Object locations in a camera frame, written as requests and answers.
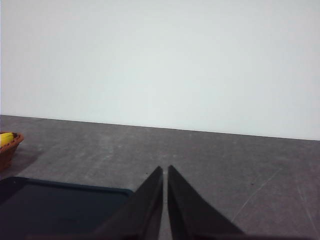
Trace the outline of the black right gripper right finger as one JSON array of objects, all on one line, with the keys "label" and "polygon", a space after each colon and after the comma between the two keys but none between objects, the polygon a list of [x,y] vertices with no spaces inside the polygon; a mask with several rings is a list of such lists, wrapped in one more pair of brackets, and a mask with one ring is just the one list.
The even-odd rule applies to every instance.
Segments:
[{"label": "black right gripper right finger", "polygon": [[307,236],[247,234],[211,206],[170,165],[167,170],[167,207],[174,240],[308,240]]}]

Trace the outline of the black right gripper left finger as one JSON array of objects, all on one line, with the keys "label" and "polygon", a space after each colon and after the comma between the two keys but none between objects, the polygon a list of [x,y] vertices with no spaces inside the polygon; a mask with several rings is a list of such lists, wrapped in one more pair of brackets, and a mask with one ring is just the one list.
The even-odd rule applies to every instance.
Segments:
[{"label": "black right gripper left finger", "polygon": [[156,240],[163,206],[163,169],[157,167],[128,201],[94,231],[28,235],[27,240]]}]

